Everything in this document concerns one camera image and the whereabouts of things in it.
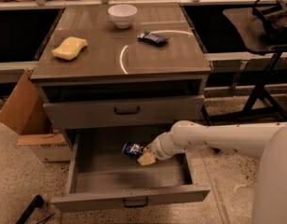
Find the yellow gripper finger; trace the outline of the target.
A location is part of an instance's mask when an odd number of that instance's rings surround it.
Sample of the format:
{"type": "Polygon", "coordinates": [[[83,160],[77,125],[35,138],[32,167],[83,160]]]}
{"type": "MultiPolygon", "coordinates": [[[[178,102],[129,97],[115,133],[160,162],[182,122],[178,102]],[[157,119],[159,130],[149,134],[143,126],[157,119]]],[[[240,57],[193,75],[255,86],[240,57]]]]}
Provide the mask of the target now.
{"type": "Polygon", "coordinates": [[[151,152],[145,152],[137,162],[142,166],[151,165],[156,162],[156,157],[151,152]]]}

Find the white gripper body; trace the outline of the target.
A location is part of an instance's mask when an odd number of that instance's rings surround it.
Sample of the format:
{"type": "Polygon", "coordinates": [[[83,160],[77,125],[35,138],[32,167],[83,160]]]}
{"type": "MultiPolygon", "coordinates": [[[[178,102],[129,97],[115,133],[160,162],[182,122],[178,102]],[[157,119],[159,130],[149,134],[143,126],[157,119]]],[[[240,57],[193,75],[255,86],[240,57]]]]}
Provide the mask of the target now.
{"type": "Polygon", "coordinates": [[[170,159],[176,154],[175,144],[170,133],[158,135],[148,146],[148,150],[161,161],[170,159]]]}

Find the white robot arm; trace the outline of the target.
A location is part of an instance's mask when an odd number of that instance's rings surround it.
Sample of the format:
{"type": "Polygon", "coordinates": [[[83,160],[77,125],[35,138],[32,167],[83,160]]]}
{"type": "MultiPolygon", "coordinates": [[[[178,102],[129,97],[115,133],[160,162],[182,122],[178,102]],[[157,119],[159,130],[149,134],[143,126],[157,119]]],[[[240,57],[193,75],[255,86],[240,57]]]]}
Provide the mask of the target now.
{"type": "Polygon", "coordinates": [[[150,165],[199,147],[258,159],[252,224],[287,224],[287,122],[204,126],[181,120],[147,145],[138,162],[150,165]]]}

